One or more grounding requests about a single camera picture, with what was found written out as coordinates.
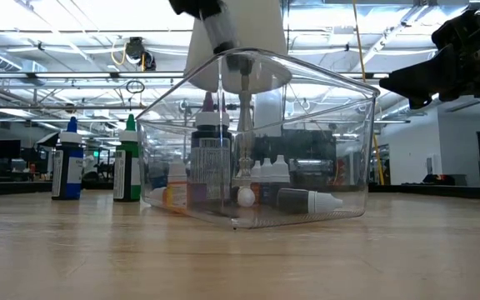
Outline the small black food coloring bottle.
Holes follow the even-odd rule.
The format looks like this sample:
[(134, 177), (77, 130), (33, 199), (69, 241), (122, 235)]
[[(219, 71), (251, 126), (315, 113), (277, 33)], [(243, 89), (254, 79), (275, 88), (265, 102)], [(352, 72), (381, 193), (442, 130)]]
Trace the small black food coloring bottle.
[(277, 208), (290, 214), (331, 213), (343, 207), (343, 200), (331, 193), (282, 188), (277, 193)]

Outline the small orange food coloring bottle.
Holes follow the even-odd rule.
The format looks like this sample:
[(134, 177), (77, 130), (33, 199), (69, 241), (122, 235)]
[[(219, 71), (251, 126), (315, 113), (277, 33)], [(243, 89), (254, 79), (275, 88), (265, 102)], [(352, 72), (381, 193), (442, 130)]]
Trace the small orange food coloring bottle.
[(157, 187), (154, 188), (147, 198), (148, 203), (152, 206), (165, 207), (167, 204), (167, 188)]

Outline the black overhead device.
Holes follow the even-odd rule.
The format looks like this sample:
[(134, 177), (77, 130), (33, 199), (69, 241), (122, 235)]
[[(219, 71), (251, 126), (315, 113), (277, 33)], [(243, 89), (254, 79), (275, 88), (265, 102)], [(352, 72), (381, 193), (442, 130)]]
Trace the black overhead device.
[(140, 67), (142, 72), (154, 72), (157, 68), (155, 57), (143, 45), (141, 37), (130, 37), (125, 43), (125, 58)]

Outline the large green food coloring bottle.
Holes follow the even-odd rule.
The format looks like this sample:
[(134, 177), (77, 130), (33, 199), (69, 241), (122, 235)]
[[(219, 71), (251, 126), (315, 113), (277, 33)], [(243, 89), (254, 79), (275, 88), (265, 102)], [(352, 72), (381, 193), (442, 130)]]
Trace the large green food coloring bottle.
[(141, 197), (141, 171), (139, 166), (138, 133), (132, 114), (126, 127), (119, 133), (114, 162), (113, 201), (135, 203)]

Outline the large purple food coloring bottle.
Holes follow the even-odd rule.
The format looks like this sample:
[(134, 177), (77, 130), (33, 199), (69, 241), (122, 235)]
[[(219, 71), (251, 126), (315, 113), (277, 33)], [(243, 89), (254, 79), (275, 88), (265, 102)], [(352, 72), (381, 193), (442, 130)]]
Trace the large purple food coloring bottle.
[(195, 117), (191, 134), (189, 205), (226, 203), (231, 197), (232, 134), (229, 116), (214, 107), (212, 94), (206, 92), (202, 111)]

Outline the small yellow food coloring bottle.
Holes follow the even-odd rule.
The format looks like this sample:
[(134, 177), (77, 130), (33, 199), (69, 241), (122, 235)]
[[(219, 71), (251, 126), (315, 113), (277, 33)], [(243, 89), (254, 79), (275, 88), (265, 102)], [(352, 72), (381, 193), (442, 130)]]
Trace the small yellow food coloring bottle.
[(169, 164), (167, 175), (166, 204), (168, 208), (184, 211), (187, 209), (188, 177), (186, 166), (180, 156)]

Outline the small white food coloring bottle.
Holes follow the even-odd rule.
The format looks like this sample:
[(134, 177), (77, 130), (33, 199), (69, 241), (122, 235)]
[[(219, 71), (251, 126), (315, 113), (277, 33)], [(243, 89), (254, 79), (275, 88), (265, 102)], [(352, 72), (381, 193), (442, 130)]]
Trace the small white food coloring bottle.
[(250, 187), (240, 187), (237, 192), (237, 203), (240, 207), (250, 208), (256, 201), (254, 191)]

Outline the small white-capped food coloring bottle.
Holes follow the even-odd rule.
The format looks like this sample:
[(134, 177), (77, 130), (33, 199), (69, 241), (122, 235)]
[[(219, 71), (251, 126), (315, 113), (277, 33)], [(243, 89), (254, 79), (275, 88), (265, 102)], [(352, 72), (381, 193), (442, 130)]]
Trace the small white-capped food coloring bottle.
[(270, 186), (275, 190), (290, 187), (289, 166), (283, 155), (277, 155), (277, 159), (272, 165)]
[(261, 163), (257, 160), (252, 169), (251, 169), (251, 185), (250, 188), (252, 189), (255, 195), (255, 204), (258, 205), (260, 203), (261, 197)]

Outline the black aluminium table frame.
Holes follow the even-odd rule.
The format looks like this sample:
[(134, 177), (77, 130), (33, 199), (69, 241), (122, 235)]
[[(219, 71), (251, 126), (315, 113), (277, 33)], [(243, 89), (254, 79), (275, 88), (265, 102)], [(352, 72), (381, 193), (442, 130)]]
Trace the black aluminium table frame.
[[(0, 182), (0, 195), (21, 193), (50, 193), (50, 182)], [(427, 184), (404, 185), (372, 185), (368, 187), (370, 193), (411, 193), (429, 196), (450, 198), (480, 199), (480, 187), (459, 187)]]

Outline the silver table lamp white shade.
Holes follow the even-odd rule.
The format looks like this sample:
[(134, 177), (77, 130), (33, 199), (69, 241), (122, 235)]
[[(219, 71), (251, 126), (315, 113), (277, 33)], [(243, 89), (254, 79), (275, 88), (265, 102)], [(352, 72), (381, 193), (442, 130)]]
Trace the silver table lamp white shade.
[(252, 96), (287, 84), (291, 73), (282, 67), (266, 67), (256, 58), (260, 50), (288, 53), (279, 0), (222, 0), (237, 30), (239, 47), (213, 54), (201, 19), (194, 21), (185, 77), (207, 92), (226, 91), (240, 100), (239, 188), (251, 185), (251, 151), (254, 143)]

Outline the large blue food coloring bottle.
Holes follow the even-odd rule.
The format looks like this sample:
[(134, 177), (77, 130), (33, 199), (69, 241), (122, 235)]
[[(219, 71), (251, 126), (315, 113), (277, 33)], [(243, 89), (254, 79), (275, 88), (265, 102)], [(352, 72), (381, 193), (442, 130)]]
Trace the large blue food coloring bottle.
[(60, 144), (53, 157), (52, 200), (78, 200), (83, 175), (82, 136), (78, 120), (71, 117), (67, 129), (59, 134)]

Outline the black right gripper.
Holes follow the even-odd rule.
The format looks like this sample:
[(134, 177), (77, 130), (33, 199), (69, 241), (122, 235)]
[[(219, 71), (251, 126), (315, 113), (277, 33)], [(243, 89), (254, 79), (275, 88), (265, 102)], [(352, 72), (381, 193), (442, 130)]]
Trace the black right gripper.
[(410, 109), (442, 104), (441, 100), (453, 101), (462, 95), (480, 98), (480, 11), (468, 10), (446, 21), (433, 33), (433, 43), (438, 49), (433, 58), (389, 73), (379, 81), (380, 87), (415, 97), (408, 99)]

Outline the clear plastic bin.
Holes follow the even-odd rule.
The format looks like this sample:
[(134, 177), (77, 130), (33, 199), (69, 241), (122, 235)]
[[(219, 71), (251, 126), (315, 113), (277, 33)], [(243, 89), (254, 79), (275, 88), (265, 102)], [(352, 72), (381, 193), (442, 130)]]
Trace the clear plastic bin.
[(368, 168), (371, 158), (376, 88), (294, 57), (260, 50), (256, 58), (268, 67), (291, 73), (290, 81), (252, 96), (254, 143), (251, 169), (265, 158), (274, 164), (283, 155), (289, 166), (290, 187), (331, 193), (343, 200), (330, 213), (290, 214), (277, 208), (278, 190), (271, 188), (268, 205), (238, 205), (240, 172), (238, 95), (210, 92), (214, 107), (229, 116), (232, 134), (231, 197), (228, 202), (189, 205), (191, 134), (195, 117), (202, 111), (207, 91), (193, 86), (187, 77), (146, 107), (136, 119), (142, 169), (142, 196), (148, 203), (154, 188), (167, 187), (169, 164), (175, 156), (184, 161), (187, 173), (187, 209), (175, 213), (230, 228), (265, 228), (355, 218), (365, 212)]

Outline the black monitor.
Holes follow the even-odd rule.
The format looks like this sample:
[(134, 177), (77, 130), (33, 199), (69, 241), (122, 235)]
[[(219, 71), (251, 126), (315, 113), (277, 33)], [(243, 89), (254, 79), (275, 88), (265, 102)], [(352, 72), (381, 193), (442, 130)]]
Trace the black monitor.
[(20, 140), (0, 140), (0, 159), (20, 158)]

